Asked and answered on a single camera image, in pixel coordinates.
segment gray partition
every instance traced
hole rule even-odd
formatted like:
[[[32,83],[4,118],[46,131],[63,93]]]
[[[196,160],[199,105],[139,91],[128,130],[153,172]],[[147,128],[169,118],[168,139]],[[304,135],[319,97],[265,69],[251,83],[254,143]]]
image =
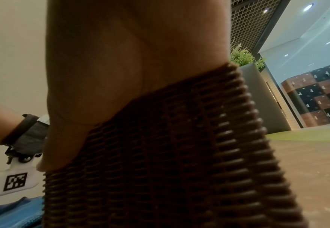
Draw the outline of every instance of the gray partition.
[[[240,70],[243,72],[245,84],[248,86],[249,92],[255,102],[255,108],[259,110],[260,117],[264,121],[263,125],[268,129],[267,134],[290,131],[291,128],[285,116],[266,86],[255,64],[241,66]]]

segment black metal grid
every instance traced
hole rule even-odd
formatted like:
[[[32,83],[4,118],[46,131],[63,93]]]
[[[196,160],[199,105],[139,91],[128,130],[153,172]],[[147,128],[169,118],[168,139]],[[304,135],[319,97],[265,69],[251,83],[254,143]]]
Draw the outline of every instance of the black metal grid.
[[[243,48],[252,50],[280,2],[232,0],[232,8],[236,9],[232,12],[232,46],[241,44]]]

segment black wristband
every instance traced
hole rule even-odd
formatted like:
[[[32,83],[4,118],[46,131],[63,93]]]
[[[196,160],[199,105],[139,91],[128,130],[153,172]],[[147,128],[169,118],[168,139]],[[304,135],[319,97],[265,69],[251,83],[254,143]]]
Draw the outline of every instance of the black wristband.
[[[32,127],[38,120],[39,117],[31,114],[23,114],[25,117],[21,123],[4,139],[1,140],[0,145],[13,146],[16,140],[24,134],[30,127]]]

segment ceiling light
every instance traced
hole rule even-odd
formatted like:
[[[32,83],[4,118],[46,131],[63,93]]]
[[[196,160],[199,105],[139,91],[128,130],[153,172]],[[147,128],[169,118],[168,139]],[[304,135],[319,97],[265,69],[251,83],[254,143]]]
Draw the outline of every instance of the ceiling light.
[[[314,5],[314,3],[308,5],[307,7],[304,8],[303,11],[304,11],[304,12],[307,11],[308,9],[312,8],[313,5]]]

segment human hand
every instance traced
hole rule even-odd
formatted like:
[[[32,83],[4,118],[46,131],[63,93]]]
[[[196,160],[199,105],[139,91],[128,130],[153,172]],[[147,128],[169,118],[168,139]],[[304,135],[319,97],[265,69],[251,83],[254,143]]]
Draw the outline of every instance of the human hand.
[[[65,166],[134,98],[228,62],[230,15],[230,0],[50,0],[50,128],[37,169]]]

